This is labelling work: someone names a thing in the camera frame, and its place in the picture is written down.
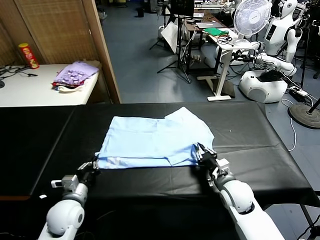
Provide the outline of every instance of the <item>black tablecloth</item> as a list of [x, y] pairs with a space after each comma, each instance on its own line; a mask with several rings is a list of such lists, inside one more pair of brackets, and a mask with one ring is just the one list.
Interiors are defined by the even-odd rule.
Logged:
[[[82, 162], [99, 151], [113, 116], [163, 118], [183, 106], [209, 126], [215, 137], [213, 146], [218, 157], [229, 160], [231, 171], [252, 187], [260, 204], [318, 206], [319, 200], [310, 184], [267, 120], [264, 110], [255, 102], [77, 106], [50, 155], [34, 194], [52, 193], [51, 180], [74, 173]], [[45, 140], [36, 146], [41, 148], [43, 142]], [[209, 193], [201, 171], [195, 167], [135, 168], [102, 170], [90, 190], [89, 199], [206, 200]]]
[[0, 108], [0, 200], [33, 193], [74, 108]]

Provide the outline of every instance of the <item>laptop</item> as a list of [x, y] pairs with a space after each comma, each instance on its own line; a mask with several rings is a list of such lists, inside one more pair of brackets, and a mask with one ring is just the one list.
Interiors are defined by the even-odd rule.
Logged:
[[196, 25], [198, 26], [198, 28], [200, 29], [209, 29], [209, 28], [225, 28], [225, 26], [223, 26], [221, 23], [218, 22], [198, 22], [196, 23]]
[[203, 19], [204, 16], [205, 16], [205, 14], [204, 14], [203, 12], [195, 12], [195, 13], [193, 14], [193, 17], [194, 17], [195, 19]]

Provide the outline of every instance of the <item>floor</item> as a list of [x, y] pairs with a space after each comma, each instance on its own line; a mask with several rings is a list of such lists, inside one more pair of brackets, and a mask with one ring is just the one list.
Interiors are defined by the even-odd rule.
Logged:
[[[194, 76], [190, 76], [192, 83], [187, 84], [179, 70], [167, 69], [157, 74], [158, 70], [176, 60], [177, 56], [159, 46], [149, 50], [157, 41], [158, 27], [164, 20], [162, 16], [149, 13], [138, 18], [136, 7], [138, 7], [137, 3], [129, 2], [127, 8], [107, 8], [108, 17], [102, 25], [122, 102], [207, 102], [207, 97], [212, 96], [212, 93], [206, 82], [197, 81]], [[213, 66], [214, 50], [215, 46], [205, 44], [201, 52], [193, 51], [192, 54], [201, 54], [202, 59], [206, 57], [206, 62]], [[300, 66], [300, 64], [301, 61], [296, 60], [296, 65]], [[235, 74], [229, 71], [227, 79], [234, 84], [239, 84], [240, 77], [233, 78]], [[315, 98], [320, 98], [320, 79], [313, 79], [313, 74], [314, 70], [306, 70], [304, 89]], [[298, 67], [293, 80], [300, 82], [301, 75], [302, 71]], [[295, 102], [288, 94], [284, 98]], [[248, 100], [235, 87], [235, 98], [232, 101]], [[267, 104], [266, 112], [267, 118], [282, 141], [288, 149], [291, 149], [294, 145], [294, 133], [287, 107], [282, 103]], [[302, 127], [295, 122], [293, 125], [297, 142], [291, 154], [313, 189], [319, 191], [320, 134], [316, 130]], [[314, 207], [307, 207], [307, 209], [313, 221], [320, 214], [320, 209]], [[299, 205], [273, 205], [267, 212], [286, 240], [296, 239], [307, 227], [307, 221]]]

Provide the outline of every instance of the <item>purple cloth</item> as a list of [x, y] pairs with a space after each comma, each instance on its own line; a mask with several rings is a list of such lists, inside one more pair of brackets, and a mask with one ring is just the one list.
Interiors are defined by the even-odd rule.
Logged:
[[66, 66], [55, 77], [52, 85], [77, 87], [84, 84], [85, 80], [97, 73], [99, 69], [82, 61], [76, 61]]

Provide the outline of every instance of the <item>green paper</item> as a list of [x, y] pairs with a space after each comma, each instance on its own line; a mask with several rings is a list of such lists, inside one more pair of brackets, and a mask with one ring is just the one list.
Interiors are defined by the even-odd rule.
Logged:
[[229, 34], [229, 31], [221, 31], [220, 29], [215, 28], [215, 27], [206, 28], [206, 29], [204, 29], [204, 31], [212, 36], [221, 36], [221, 35], [228, 35]]

